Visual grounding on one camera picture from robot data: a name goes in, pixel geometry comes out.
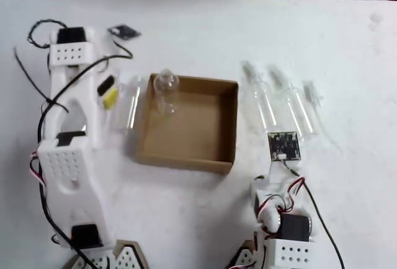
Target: perforated white block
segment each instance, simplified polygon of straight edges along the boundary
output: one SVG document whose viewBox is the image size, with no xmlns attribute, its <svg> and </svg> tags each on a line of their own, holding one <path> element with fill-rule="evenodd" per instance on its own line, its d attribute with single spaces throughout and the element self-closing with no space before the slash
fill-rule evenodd
<svg viewBox="0 0 397 269">
<path fill-rule="evenodd" d="M 37 149 L 47 182 L 47 205 L 54 222 L 71 237 L 73 226 L 94 223 L 105 248 L 115 244 L 106 197 L 98 184 L 87 136 L 75 136 L 70 145 L 43 140 Z M 60 244 L 67 243 L 58 236 Z"/>
<path fill-rule="evenodd" d="M 112 252 L 104 252 L 95 257 L 89 255 L 88 257 L 98 269 L 143 269 L 131 247 L 124 247 L 117 258 Z M 78 258 L 71 269 L 91 268 L 89 265 L 84 266 L 82 258 Z"/>
<path fill-rule="evenodd" d="M 306 269 L 314 268 L 314 248 L 312 242 L 271 239 L 267 247 L 267 266 Z"/>
<path fill-rule="evenodd" d="M 254 261 L 254 256 L 249 249 L 243 249 L 237 258 L 236 265 L 248 265 Z"/>
<path fill-rule="evenodd" d="M 50 66 L 76 66 L 95 62 L 94 44 L 89 42 L 50 46 Z"/>
</svg>

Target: white table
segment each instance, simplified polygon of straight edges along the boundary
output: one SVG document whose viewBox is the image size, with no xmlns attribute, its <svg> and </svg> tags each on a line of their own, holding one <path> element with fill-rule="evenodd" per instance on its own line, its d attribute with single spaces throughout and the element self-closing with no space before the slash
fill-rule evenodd
<svg viewBox="0 0 397 269">
<path fill-rule="evenodd" d="M 0 11 L 2 268 L 59 268 L 72 254 L 50 242 L 53 231 L 28 171 L 42 99 L 12 57 L 16 45 L 33 78 L 49 90 L 46 52 L 26 42 L 30 26 L 49 17 L 69 26 L 127 23 L 138 29 L 142 37 L 126 44 L 134 60 L 122 64 L 142 74 L 167 67 L 240 81 L 240 61 L 251 60 L 277 65 L 297 85 L 313 80 L 324 96 L 324 125 L 342 152 L 324 136 L 308 143 L 301 162 L 308 184 L 346 268 L 393 267 L 396 3 L 0 0 Z M 37 39 L 48 30 L 40 29 Z M 269 168 L 267 142 L 247 129 L 241 113 L 236 162 L 226 177 L 137 165 L 117 148 L 102 152 L 97 163 L 118 238 L 137 240 L 151 268 L 223 268 L 252 237 L 249 181 Z M 316 240 L 320 267 L 339 268 L 322 230 Z"/>
</svg>

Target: black circuit board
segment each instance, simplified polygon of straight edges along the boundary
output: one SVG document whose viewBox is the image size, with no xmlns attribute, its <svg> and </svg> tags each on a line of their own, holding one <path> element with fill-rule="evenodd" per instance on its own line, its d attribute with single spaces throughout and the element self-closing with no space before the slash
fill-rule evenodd
<svg viewBox="0 0 397 269">
<path fill-rule="evenodd" d="M 272 162 L 300 161 L 298 136 L 296 131 L 269 133 L 270 156 Z"/>
</svg>

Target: black cable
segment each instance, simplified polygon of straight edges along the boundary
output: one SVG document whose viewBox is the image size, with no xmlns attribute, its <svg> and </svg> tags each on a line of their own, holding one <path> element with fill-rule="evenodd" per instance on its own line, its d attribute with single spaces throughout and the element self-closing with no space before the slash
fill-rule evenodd
<svg viewBox="0 0 397 269">
<path fill-rule="evenodd" d="M 283 162 L 284 166 L 292 173 L 292 175 L 297 176 L 297 177 L 300 177 L 300 175 L 298 174 L 297 171 L 295 171 L 295 170 L 289 168 L 289 166 L 287 166 L 287 163 L 286 163 L 285 161 L 282 161 L 282 162 Z M 313 195 L 312 195 L 312 193 L 311 193 L 311 191 L 310 191 L 310 189 L 309 189 L 309 187 L 307 186 L 307 184 L 306 184 L 305 181 L 303 181 L 303 186 L 305 187 L 306 191 L 308 192 L 308 195 L 309 195 L 310 200 L 311 200 L 311 202 L 312 202 L 312 204 L 313 204 L 313 206 L 314 206 L 314 209 L 316 210 L 316 213 L 317 213 L 317 216 L 318 216 L 318 218 L 319 218 L 319 220 L 320 220 L 320 222 L 321 222 L 321 225 L 323 226 L 325 233 L 327 234 L 329 240 L 330 240 L 331 243 L 332 243 L 332 246 L 333 246 L 334 249 L 335 249 L 337 258 L 339 259 L 339 263 L 341 264 L 341 268 L 342 268 L 342 269 L 345 269 L 345 265 L 344 265 L 344 262 L 343 262 L 341 253 L 340 253 L 339 249 L 337 248 L 337 245 L 336 245 L 334 239 L 332 238 L 331 233 L 329 232 L 327 226 L 325 225 L 325 222 L 324 222 L 324 220 L 323 220 L 323 217 L 321 216 L 320 210 L 319 210 L 318 207 L 317 207 L 316 200 L 314 199 L 314 197 L 313 197 Z"/>
<path fill-rule="evenodd" d="M 262 261 L 261 269 L 263 269 L 263 266 L 265 265 L 265 259 L 266 259 L 266 246 L 263 245 L 263 261 Z"/>
<path fill-rule="evenodd" d="M 67 26 L 66 26 L 65 23 L 63 23 L 63 22 L 61 22 L 61 21 L 58 21 L 58 20 L 54 20 L 54 19 L 39 20 L 39 21 L 37 21 L 36 23 L 34 23 L 34 25 L 33 25 L 32 28 L 29 30 L 29 33 L 28 33 L 28 35 L 27 35 L 27 41 L 28 41 L 29 43 L 31 43 L 32 45 L 34 45 L 35 47 L 40 48 L 40 49 L 47 49 L 47 48 L 50 47 L 50 44 L 43 44 L 43 45 L 40 45 L 40 44 L 38 44 L 38 43 L 33 39 L 33 33 L 34 33 L 34 31 L 37 29 L 37 27 L 39 27 L 41 24 L 44 24 L 44 23 L 54 23 L 54 24 L 58 24 L 58 25 L 62 26 L 64 29 L 67 28 Z"/>
<path fill-rule="evenodd" d="M 125 50 L 128 53 L 128 55 L 110 55 L 110 56 L 105 56 L 105 57 L 97 60 L 95 63 L 90 64 L 85 69 L 83 69 L 76 77 L 74 77 L 67 85 L 65 85 L 64 88 L 62 88 L 62 90 L 59 91 L 59 93 L 52 99 L 52 102 L 50 104 L 48 104 L 46 109 L 43 111 L 42 116 L 40 117 L 40 120 L 39 120 L 38 126 L 37 126 L 37 143 L 38 144 L 40 144 L 40 142 L 42 141 L 42 127 L 43 127 L 44 119 L 45 119 L 48 111 L 50 111 L 50 109 L 54 106 L 55 102 L 61 97 L 61 95 L 63 95 L 78 79 L 80 79 L 81 76 L 86 74 L 90 69 L 92 69 L 93 67 L 97 66 L 98 64 L 100 64 L 103 61 L 111 60 L 111 59 L 114 59 L 114 58 L 125 58 L 125 59 L 129 59 L 129 60 L 133 58 L 133 55 L 132 55 L 132 53 L 130 51 L 128 51 L 123 46 L 119 45 L 118 43 L 116 43 L 116 42 L 114 42 L 114 43 L 119 48 Z M 43 169 L 41 167 L 40 161 L 38 163 L 38 173 L 40 175 L 43 175 Z M 87 256 L 79 248 L 75 247 L 71 243 L 71 239 L 52 220 L 51 215 L 50 215 L 50 213 L 48 211 L 47 199 L 46 199 L 45 194 L 44 194 L 43 186 L 40 184 L 39 187 L 40 187 L 40 201 L 41 201 L 41 204 L 42 204 L 44 216 L 46 217 L 47 221 L 50 223 L 52 228 L 66 241 L 66 243 L 68 243 L 68 245 L 72 249 L 74 249 L 76 251 L 76 253 L 84 260 L 84 262 L 86 262 L 93 269 L 98 269 L 87 258 Z"/>
<path fill-rule="evenodd" d="M 53 234 L 52 236 L 51 236 L 51 241 L 54 243 L 54 244 L 60 244 L 60 242 L 58 241 L 58 240 L 56 240 L 55 239 L 55 237 L 56 237 L 56 234 Z"/>
<path fill-rule="evenodd" d="M 19 59 L 18 53 L 17 53 L 17 48 L 14 47 L 13 50 L 14 50 L 15 59 L 17 60 L 20 69 L 22 70 L 22 72 L 24 72 L 26 78 L 29 80 L 29 82 L 30 82 L 31 85 L 34 87 L 34 89 L 36 89 L 36 91 L 45 99 L 45 101 L 46 101 L 48 104 L 53 103 L 53 104 L 55 104 L 55 105 L 58 105 L 58 106 L 62 107 L 66 112 L 69 113 L 69 110 L 68 110 L 64 105 L 61 105 L 61 104 L 59 104 L 59 103 L 57 103 L 57 102 L 53 102 L 52 99 L 50 99 L 49 97 L 47 97 L 47 96 L 44 94 L 44 92 L 42 92 L 42 91 L 40 90 L 40 88 L 37 87 L 36 83 L 35 83 L 35 82 L 33 81 L 33 79 L 30 77 L 29 73 L 26 71 L 24 65 L 22 64 L 21 60 Z"/>
</svg>

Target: open cardboard box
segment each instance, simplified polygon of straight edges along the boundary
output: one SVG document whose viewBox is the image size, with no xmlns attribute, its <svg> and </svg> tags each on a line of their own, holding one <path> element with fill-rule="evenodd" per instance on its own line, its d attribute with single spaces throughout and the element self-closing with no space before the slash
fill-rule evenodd
<svg viewBox="0 0 397 269">
<path fill-rule="evenodd" d="M 238 84 L 179 76 L 177 112 L 158 112 L 149 79 L 136 160 L 142 164 L 219 174 L 231 170 L 236 154 Z"/>
</svg>

